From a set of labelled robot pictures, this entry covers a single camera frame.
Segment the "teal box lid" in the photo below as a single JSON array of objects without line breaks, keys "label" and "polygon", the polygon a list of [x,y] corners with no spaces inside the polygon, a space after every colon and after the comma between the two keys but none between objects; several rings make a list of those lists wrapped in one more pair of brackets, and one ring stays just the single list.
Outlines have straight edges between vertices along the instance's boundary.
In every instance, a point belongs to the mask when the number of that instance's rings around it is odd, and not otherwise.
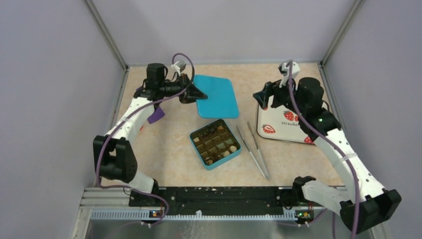
[{"label": "teal box lid", "polygon": [[239,108],[231,80],[196,75],[194,84],[208,97],[196,101],[200,117],[205,119],[236,119],[239,117]]}]

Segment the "teal chocolate box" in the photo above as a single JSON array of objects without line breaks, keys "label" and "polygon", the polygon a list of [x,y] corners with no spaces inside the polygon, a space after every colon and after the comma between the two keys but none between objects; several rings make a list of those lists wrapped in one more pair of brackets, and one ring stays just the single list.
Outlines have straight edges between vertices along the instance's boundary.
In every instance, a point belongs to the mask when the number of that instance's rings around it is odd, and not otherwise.
[{"label": "teal chocolate box", "polygon": [[217,119],[189,135],[205,170],[211,171],[240,155],[242,146],[223,119]]}]

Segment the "metal tongs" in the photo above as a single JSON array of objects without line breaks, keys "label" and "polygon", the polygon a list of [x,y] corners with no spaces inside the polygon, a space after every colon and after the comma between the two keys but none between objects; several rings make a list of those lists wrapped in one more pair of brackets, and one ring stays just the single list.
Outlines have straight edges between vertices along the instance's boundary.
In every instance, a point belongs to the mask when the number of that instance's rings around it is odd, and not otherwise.
[{"label": "metal tongs", "polygon": [[240,125],[235,125],[235,130],[237,131],[238,135],[240,136],[241,142],[246,147],[246,150],[250,154],[251,158],[253,159],[255,165],[257,166],[259,172],[261,173],[262,177],[269,181],[271,179],[270,173],[268,171],[265,159],[263,157],[261,148],[257,141],[257,138],[253,132],[251,123],[249,121],[246,122],[247,133],[242,130]]}]

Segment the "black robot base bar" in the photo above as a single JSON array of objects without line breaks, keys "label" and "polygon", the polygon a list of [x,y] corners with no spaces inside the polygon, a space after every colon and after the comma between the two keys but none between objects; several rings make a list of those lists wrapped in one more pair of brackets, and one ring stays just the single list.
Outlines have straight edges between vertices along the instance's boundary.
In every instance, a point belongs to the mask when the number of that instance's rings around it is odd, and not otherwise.
[{"label": "black robot base bar", "polygon": [[317,203],[297,200],[291,187],[160,187],[154,194],[158,197],[131,192],[128,205],[151,208],[152,217],[160,216],[169,205],[167,218],[202,214],[286,221],[311,221],[321,209]]}]

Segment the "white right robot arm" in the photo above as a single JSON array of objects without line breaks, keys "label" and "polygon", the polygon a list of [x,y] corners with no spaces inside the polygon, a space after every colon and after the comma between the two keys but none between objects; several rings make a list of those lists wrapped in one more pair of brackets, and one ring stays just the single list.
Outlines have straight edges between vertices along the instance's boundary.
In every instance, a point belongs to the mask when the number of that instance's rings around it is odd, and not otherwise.
[{"label": "white right robot arm", "polygon": [[287,77],[265,83],[253,94],[262,109],[280,106],[299,117],[301,130],[328,158],[346,187],[345,192],[325,185],[312,176],[296,177],[292,199],[298,205],[318,203],[339,215],[353,235],[391,218],[402,198],[372,176],[349,144],[340,122],[323,106],[324,90],[312,77],[295,81]]}]

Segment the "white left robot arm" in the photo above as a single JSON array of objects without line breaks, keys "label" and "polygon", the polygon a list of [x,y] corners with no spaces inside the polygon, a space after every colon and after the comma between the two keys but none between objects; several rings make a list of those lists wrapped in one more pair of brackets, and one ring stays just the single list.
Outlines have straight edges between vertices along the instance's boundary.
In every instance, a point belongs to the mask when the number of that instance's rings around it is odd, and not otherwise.
[{"label": "white left robot arm", "polygon": [[159,201],[156,180],[138,169],[132,143],[141,128],[156,113],[160,104],[179,98],[183,104],[189,103],[189,90],[193,76],[183,72],[182,61],[172,65],[173,79],[167,79],[169,69],[162,63],[150,63],[146,68],[146,78],[133,94],[130,105],[122,117],[105,135],[93,140],[96,185],[105,189],[102,180],[117,182],[111,187],[131,189],[140,193],[141,200],[148,206]]}]

